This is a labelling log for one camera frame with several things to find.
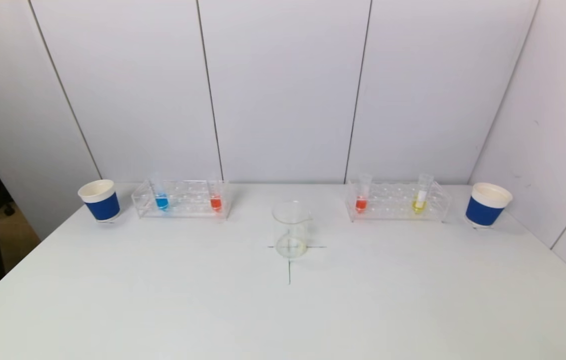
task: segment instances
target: test tube with yellow liquid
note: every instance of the test tube with yellow liquid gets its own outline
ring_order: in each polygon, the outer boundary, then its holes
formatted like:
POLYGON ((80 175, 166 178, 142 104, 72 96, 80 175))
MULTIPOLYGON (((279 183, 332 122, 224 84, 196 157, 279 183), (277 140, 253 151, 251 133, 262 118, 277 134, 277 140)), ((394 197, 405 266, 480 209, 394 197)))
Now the test tube with yellow liquid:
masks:
POLYGON ((418 176, 418 192, 414 194, 414 201, 411 203, 411 207, 416 214, 420 214, 425 210, 427 194, 429 194, 429 189, 431 189, 433 182, 434 176, 432 175, 421 173, 418 176))

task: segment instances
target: floor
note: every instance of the floor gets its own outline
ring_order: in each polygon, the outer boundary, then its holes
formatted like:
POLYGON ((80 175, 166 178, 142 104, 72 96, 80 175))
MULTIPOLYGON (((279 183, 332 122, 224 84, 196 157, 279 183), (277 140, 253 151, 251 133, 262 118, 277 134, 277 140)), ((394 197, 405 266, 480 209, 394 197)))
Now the floor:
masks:
POLYGON ((0 242, 6 272, 18 265, 20 260, 40 244, 38 235, 17 205, 14 205, 14 210, 15 214, 7 216, 4 208, 0 209, 0 242))

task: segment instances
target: red liquid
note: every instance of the red liquid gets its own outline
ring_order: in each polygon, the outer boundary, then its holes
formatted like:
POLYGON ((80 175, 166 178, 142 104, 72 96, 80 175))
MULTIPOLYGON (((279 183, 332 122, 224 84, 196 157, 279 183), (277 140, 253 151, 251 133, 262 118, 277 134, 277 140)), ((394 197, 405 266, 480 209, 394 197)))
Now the red liquid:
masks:
POLYGON ((209 202, 212 204, 212 209, 214 209, 215 212, 220 212, 221 208, 223 207, 223 203, 221 203, 221 198, 219 197, 213 197, 211 199, 209 199, 209 202))
POLYGON ((367 199, 365 199, 363 196, 359 196, 356 199, 356 211, 360 214, 365 211, 366 207, 367 207, 367 199))

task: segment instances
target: blue paper cup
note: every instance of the blue paper cup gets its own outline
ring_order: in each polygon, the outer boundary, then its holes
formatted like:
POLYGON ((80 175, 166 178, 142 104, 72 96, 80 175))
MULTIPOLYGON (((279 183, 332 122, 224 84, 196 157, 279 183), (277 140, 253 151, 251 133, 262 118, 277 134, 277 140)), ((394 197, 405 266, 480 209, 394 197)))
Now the blue paper cup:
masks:
POLYGON ((79 189, 79 196, 97 221, 111 221, 120 213, 114 182, 96 180, 79 189))
POLYGON ((472 197, 465 212, 475 228, 489 227, 512 201, 512 194, 500 186, 478 182, 472 187, 472 197))

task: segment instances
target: yellow liquid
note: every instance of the yellow liquid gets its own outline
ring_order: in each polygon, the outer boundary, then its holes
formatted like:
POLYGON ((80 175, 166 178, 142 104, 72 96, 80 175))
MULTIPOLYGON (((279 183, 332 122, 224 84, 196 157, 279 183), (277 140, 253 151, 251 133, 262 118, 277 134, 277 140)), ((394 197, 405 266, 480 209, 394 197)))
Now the yellow liquid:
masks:
POLYGON ((411 202, 411 208, 414 209, 414 212, 415 212, 416 214, 420 214, 420 213, 423 212, 423 210, 425 210, 425 206, 427 205, 427 201, 424 201, 424 202, 422 203, 422 206, 421 206, 421 207, 417 207, 417 204, 416 204, 416 203, 417 203, 416 200, 412 201, 412 202, 411 202))

